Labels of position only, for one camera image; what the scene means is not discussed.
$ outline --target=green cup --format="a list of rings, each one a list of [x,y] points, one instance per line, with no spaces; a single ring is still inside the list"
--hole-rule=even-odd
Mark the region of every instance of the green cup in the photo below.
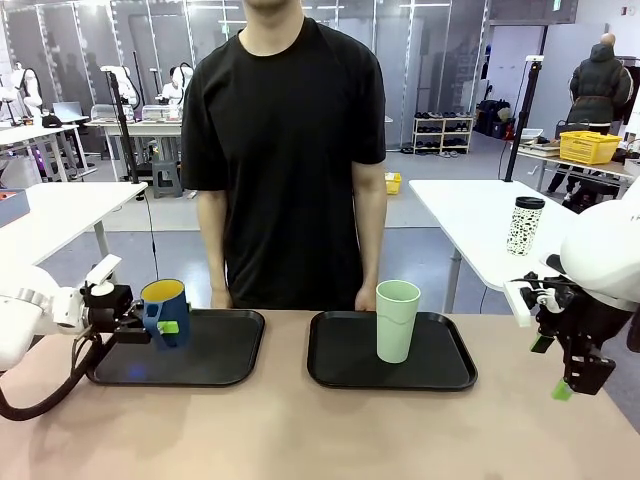
[[[420,289],[402,280],[388,280],[376,288],[378,313],[376,352],[388,363],[402,363],[409,356]]]

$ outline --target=black tray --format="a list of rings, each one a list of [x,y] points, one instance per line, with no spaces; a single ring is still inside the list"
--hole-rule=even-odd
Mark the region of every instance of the black tray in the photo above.
[[[100,385],[227,387],[252,372],[263,331],[264,318],[251,310],[192,310],[184,347],[115,343],[87,377]]]
[[[376,354],[375,313],[320,313],[311,320],[307,369],[333,388],[457,392],[478,379],[454,323],[427,312],[417,314],[409,357],[400,364]]]

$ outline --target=hand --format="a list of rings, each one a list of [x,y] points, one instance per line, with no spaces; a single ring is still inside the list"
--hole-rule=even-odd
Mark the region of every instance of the hand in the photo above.
[[[228,310],[233,308],[233,300],[231,300],[231,295],[229,295],[229,290],[222,289],[212,289],[211,290],[211,308],[216,310]]]
[[[375,312],[376,311],[376,287],[363,285],[356,295],[356,312]]]

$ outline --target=black t-shirt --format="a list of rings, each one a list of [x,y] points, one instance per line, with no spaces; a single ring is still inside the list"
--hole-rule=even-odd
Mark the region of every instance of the black t-shirt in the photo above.
[[[182,181],[227,191],[235,307],[353,310],[362,263],[351,164],[384,160],[384,103],[371,51],[310,18],[281,53],[251,55],[234,36],[198,65]]]

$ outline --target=blue box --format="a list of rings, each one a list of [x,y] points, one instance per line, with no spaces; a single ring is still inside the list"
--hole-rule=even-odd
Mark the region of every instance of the blue box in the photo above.
[[[31,211],[27,192],[23,189],[0,188],[0,228]]]

